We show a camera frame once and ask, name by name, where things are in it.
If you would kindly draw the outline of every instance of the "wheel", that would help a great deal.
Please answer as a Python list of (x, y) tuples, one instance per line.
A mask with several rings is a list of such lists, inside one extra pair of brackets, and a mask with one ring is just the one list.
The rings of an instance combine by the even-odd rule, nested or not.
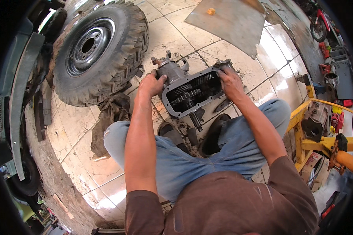
[(40, 185), (38, 168), (28, 153), (22, 154), (21, 158), (25, 179), (20, 181), (17, 174), (10, 179), (21, 193), (27, 196), (34, 196), (38, 192)]
[(315, 24), (316, 17), (311, 19), (310, 31), (311, 35), (317, 42), (323, 42), (327, 36), (326, 26), (321, 18), (318, 19), (318, 23)]
[(55, 61), (54, 85), (66, 104), (97, 105), (135, 76), (148, 48), (145, 14), (132, 2), (110, 2), (68, 33)]
[(53, 43), (57, 39), (65, 21), (66, 10), (57, 9), (40, 31), (46, 37), (45, 42)]

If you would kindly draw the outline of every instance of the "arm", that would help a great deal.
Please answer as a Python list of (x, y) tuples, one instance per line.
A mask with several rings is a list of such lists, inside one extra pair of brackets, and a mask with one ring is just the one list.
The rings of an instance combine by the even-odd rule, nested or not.
[(156, 70), (140, 83), (124, 149), (127, 193), (147, 190), (157, 194), (155, 183), (156, 145), (152, 121), (153, 96), (162, 91), (166, 76), (155, 78)]
[(238, 74), (229, 67), (223, 70), (219, 71), (222, 89), (245, 117), (260, 151), (271, 166), (277, 158), (287, 155), (282, 138), (263, 112), (246, 95)]

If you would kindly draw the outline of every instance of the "cloth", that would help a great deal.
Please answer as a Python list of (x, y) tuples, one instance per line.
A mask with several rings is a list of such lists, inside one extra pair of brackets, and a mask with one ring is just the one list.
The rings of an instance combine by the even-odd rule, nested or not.
[[(290, 120), (287, 102), (273, 99), (259, 106), (259, 109), (283, 137)], [(104, 137), (106, 149), (122, 169), (128, 127), (128, 121), (115, 122), (108, 127)], [(218, 139), (221, 151), (208, 158), (190, 156), (177, 148), (169, 138), (155, 136), (155, 140), (157, 191), (172, 203), (186, 185), (201, 176), (234, 171), (250, 180), (266, 163), (243, 116), (224, 122)]]
[(165, 220), (155, 193), (129, 192), (126, 234), (314, 233), (317, 206), (293, 162), (280, 157), (269, 171), (267, 185), (233, 171), (202, 176), (184, 188)]
[(108, 154), (104, 144), (104, 132), (109, 125), (116, 121), (128, 121), (130, 119), (129, 106), (131, 98), (123, 93), (116, 93), (108, 97), (98, 105), (101, 113), (99, 121), (91, 131), (92, 141), (90, 149), (97, 158)]

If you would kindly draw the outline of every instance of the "tiled floor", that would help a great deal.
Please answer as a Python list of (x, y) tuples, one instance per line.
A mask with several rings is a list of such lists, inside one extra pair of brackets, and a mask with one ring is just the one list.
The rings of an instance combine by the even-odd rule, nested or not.
[[(149, 21), (150, 42), (143, 62), (145, 71), (149, 72), (155, 68), (150, 58), (165, 56), (167, 49), (172, 52), (173, 59), (185, 57), (188, 60), (190, 74), (211, 66), (217, 59), (230, 58), (234, 68), (240, 70), (239, 75), (246, 86), (245, 91), (257, 106), (278, 97), (286, 100), (292, 110), (298, 107), (307, 93), (304, 85), (297, 82), (295, 76), (298, 73), (306, 73), (306, 68), (283, 27), (265, 22), (260, 44), (257, 45), (258, 54), (253, 60), (219, 37), (184, 22), (199, 2), (199, 0), (134, 1), (134, 4), (144, 11)], [(125, 94), (131, 97), (131, 110), (142, 78), (133, 78), (132, 87), (125, 91)], [(227, 113), (232, 118), (241, 115), (233, 103), (221, 112), (213, 113), (224, 98), (225, 96), (222, 96), (203, 107), (205, 109), (202, 117), (203, 131), (197, 132), (199, 141), (204, 138), (217, 115)], [(183, 135), (192, 154), (198, 157), (196, 146), (191, 147), (186, 137), (187, 129), (193, 127), (189, 117), (171, 119), (158, 97), (154, 97), (152, 102), (154, 131), (156, 132), (163, 121), (173, 123)], [(115, 221), (121, 226), (126, 195), (124, 172), (112, 158), (100, 162), (91, 159), (93, 155), (90, 151), (91, 129), (97, 123), (98, 115), (99, 110), (96, 106), (90, 108), (69, 106), (53, 92), (52, 124), (48, 126), (47, 136), (64, 170), (70, 175), (88, 204), (104, 219)], [(290, 143), (291, 136), (288, 133), (284, 140)], [(269, 168), (264, 166), (254, 175), (253, 180), (266, 182), (268, 178)], [(165, 211), (169, 208), (167, 205), (163, 207)]]

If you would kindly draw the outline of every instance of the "motorcycle wheel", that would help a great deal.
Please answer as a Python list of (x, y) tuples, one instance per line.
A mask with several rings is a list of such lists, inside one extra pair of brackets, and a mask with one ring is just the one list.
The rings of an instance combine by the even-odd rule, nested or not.
[(322, 19), (318, 19), (318, 23), (315, 24), (316, 17), (311, 19), (310, 32), (312, 37), (317, 42), (323, 42), (327, 36), (327, 29)]

